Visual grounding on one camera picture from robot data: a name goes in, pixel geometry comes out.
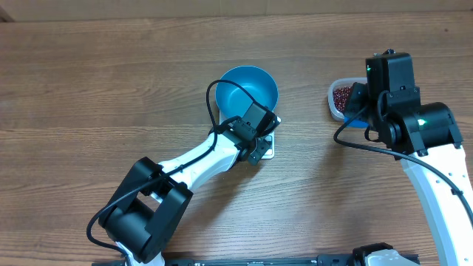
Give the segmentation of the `blue plastic scoop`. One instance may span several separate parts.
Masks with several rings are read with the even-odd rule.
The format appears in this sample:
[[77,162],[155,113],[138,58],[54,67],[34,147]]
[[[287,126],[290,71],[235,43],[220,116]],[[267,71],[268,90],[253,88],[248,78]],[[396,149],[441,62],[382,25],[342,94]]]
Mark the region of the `blue plastic scoop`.
[[[348,122],[351,118],[348,116],[344,116],[344,123]],[[365,129],[369,126],[369,123],[361,121],[361,120],[352,120],[347,127],[351,128],[359,128],[359,129]]]

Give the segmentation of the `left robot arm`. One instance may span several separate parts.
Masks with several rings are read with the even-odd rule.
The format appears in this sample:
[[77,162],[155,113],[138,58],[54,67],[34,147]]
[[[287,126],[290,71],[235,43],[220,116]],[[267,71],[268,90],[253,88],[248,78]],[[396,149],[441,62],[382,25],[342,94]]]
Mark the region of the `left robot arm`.
[[214,124],[203,143],[173,160],[139,159],[97,215],[123,263],[163,265],[161,253],[197,188],[238,162],[256,165],[279,123],[272,111],[252,103],[244,115]]

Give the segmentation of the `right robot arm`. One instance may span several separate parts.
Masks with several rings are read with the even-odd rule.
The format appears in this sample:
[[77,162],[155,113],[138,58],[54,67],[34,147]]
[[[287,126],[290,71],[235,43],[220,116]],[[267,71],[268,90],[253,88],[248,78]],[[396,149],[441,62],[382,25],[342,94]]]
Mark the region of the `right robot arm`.
[[387,50],[366,59],[366,83],[355,82],[342,129],[366,123],[369,145],[333,139],[346,147],[388,154],[400,161],[426,216],[441,265],[472,264],[472,184],[463,137],[450,108],[423,104],[412,57]]

